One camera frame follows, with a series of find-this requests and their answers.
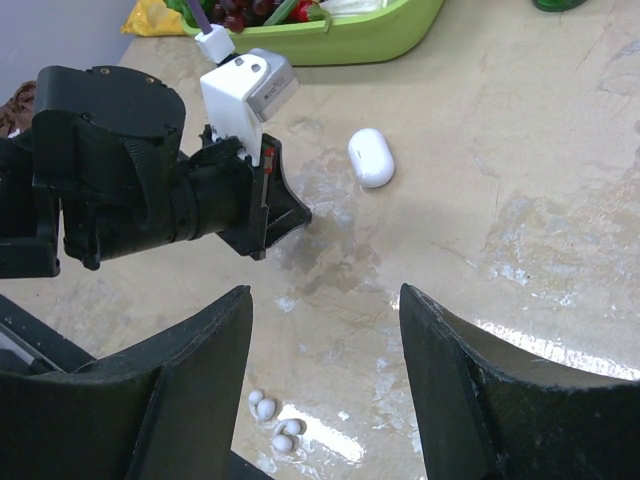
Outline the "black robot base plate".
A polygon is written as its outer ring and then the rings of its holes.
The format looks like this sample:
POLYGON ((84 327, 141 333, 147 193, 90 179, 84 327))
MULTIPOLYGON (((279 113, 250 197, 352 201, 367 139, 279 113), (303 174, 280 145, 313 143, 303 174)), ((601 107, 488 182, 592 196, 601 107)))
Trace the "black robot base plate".
POLYGON ((46 370, 74 372, 95 360, 4 296, 1 297, 1 348, 12 350, 26 363, 36 361, 46 370))

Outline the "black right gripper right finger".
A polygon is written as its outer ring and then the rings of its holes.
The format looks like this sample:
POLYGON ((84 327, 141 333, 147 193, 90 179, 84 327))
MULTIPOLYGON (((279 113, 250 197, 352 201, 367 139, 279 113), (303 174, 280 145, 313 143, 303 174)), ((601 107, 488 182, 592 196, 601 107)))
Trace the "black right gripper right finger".
POLYGON ((637 382, 518 348, 409 284, 399 321, 429 478, 638 477, 637 382))

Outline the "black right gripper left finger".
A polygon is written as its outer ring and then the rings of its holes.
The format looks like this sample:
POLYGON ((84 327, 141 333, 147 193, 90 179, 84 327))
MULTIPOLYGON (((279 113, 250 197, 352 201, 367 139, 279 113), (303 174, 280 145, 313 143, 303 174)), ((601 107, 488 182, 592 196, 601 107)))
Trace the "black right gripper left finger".
POLYGON ((232 438, 252 334, 239 286, 74 372, 1 348, 5 479, 249 479, 232 438))

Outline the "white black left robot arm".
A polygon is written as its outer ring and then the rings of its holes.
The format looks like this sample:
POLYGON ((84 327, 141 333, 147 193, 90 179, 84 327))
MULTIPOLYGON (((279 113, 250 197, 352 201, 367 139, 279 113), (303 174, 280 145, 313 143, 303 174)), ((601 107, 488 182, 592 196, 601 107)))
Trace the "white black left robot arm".
POLYGON ((96 270, 209 234, 260 260, 311 221, 277 139, 251 157, 205 127, 187 155, 185 118, 178 93, 143 72, 42 69, 30 128, 1 142, 2 277, 54 277, 60 253, 96 270))

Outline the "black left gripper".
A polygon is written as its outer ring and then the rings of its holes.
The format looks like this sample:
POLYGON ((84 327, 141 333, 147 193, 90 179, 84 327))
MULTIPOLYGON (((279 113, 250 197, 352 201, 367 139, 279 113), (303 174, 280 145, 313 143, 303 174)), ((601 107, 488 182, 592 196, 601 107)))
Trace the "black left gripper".
POLYGON ((237 137, 219 137, 209 124, 200 139, 201 148, 180 154, 177 164, 195 209, 192 220, 181 222, 192 229, 187 239, 216 234, 237 254, 262 260, 267 248, 311 222, 311 210, 286 181, 275 137, 262 136, 256 158, 237 137))

